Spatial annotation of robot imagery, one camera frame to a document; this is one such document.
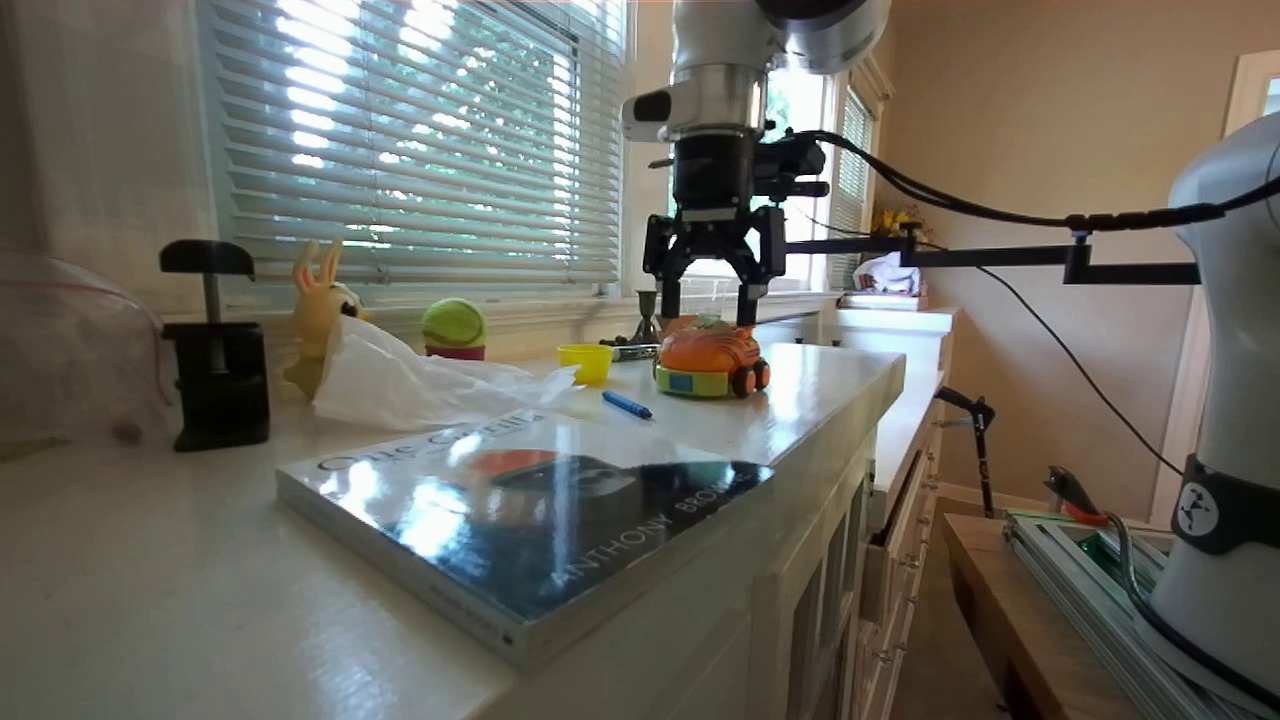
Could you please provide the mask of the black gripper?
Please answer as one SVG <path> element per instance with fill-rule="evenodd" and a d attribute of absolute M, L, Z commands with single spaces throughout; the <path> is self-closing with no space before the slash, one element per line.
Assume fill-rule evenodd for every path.
<path fill-rule="evenodd" d="M 756 323 L 768 278 L 785 271 L 785 210 L 756 207 L 756 133 L 684 134 L 673 158 L 673 215 L 650 220 L 644 268 L 655 277 L 661 323 L 679 321 L 679 278 L 691 259 L 724 259 L 735 323 Z"/>

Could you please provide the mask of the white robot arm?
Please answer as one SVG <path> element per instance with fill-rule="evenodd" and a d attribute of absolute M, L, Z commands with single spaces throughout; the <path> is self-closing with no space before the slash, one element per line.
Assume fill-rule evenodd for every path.
<path fill-rule="evenodd" d="M 824 133 L 764 134 L 764 80 L 782 62 L 833 75 L 890 29 L 894 0 L 673 0 L 669 83 L 623 102 L 637 138 L 675 149 L 669 215 L 644 268 L 661 312 L 679 277 L 722 259 L 741 277 L 735 321 L 785 271 L 782 199 L 824 164 Z M 1251 702 L 1280 696 L 1280 119 L 1261 114 L 1195 154 L 1153 210 L 1194 251 L 1209 300 L 1209 398 L 1172 508 L 1172 559 L 1137 604 L 1187 677 Z"/>

